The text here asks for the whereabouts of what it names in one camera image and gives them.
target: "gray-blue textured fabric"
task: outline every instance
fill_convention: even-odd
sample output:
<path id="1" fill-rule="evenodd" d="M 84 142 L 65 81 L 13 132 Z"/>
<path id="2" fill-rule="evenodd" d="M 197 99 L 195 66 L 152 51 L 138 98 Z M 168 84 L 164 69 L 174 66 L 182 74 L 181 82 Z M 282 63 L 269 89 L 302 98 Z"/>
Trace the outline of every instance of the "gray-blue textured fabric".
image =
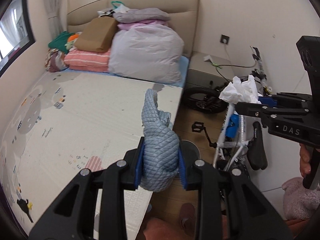
<path id="1" fill-rule="evenodd" d="M 165 190 L 177 174 L 179 137 L 168 127 L 171 114 L 158 110 L 155 90 L 147 90 L 141 117 L 145 148 L 140 186 L 159 192 Z"/>

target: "black window frame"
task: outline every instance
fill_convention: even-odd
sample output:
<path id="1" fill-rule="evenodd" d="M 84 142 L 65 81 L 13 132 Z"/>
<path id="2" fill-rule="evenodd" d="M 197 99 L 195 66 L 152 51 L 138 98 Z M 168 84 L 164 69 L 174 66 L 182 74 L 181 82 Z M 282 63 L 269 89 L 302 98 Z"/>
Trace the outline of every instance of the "black window frame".
<path id="1" fill-rule="evenodd" d="M 26 26 L 26 31 L 28 33 L 28 38 L 29 41 L 27 44 L 25 44 L 22 48 L 20 48 L 11 58 L 7 59 L 7 62 L 4 64 L 4 66 L 0 69 L 0 78 L 1 76 L 4 74 L 4 72 L 9 68 L 9 66 L 23 53 L 25 52 L 32 44 L 34 44 L 36 42 L 34 36 L 33 36 L 33 32 L 31 29 L 31 25 L 30 25 L 30 20 L 29 20 L 29 12 L 28 12 L 28 5 L 27 5 L 27 0 L 22 0 L 22 15 L 23 15 L 23 19 L 24 19 L 24 23 Z"/>

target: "light blue bed sheet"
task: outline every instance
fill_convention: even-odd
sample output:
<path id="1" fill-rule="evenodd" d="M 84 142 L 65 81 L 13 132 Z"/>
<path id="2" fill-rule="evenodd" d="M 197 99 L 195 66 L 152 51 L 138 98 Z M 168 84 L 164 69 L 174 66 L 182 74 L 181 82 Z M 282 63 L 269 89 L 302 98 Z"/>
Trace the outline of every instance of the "light blue bed sheet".
<path id="1" fill-rule="evenodd" d="M 183 88 L 186 83 L 188 68 L 189 68 L 189 59 L 187 57 L 181 56 L 180 61 L 179 61 L 179 70 L 181 72 L 181 80 L 179 82 L 175 82 L 175 83 L 171 83 L 171 84 L 160 83 L 160 82 L 156 82 L 156 83 Z M 63 70 L 63 72 L 85 72 L 85 73 L 88 73 L 88 71 L 72 70 L 69 68 L 67 68 L 66 70 Z M 113 74 L 113 73 L 101 73 L 101 72 L 91 72 L 91 73 L 106 75 L 106 76 L 120 77 L 119 75 Z"/>

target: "bicycle saddle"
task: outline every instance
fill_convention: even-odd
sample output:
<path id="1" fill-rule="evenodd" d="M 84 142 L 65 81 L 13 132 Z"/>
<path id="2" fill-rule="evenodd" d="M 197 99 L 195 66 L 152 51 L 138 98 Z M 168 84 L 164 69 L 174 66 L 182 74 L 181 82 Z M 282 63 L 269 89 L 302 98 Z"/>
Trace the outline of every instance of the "bicycle saddle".
<path id="1" fill-rule="evenodd" d="M 268 160 L 263 146 L 262 130 L 259 122 L 253 123 L 253 139 L 248 145 L 247 158 L 254 171 L 265 170 L 268 167 Z"/>

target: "beige upholstered headboard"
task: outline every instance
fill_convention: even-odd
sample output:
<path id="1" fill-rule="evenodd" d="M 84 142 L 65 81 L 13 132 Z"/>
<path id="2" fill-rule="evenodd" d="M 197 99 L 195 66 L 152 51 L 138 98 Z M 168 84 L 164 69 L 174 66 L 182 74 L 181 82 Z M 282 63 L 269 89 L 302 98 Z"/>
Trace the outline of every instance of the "beige upholstered headboard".
<path id="1" fill-rule="evenodd" d="M 98 16 L 97 11 L 111 8 L 111 1 L 98 0 L 84 5 L 67 15 L 68 31 L 80 32 Z M 131 9 L 159 8 L 170 14 L 169 26 L 184 41 L 183 55 L 190 58 L 196 34 L 199 0 L 116 0 Z"/>

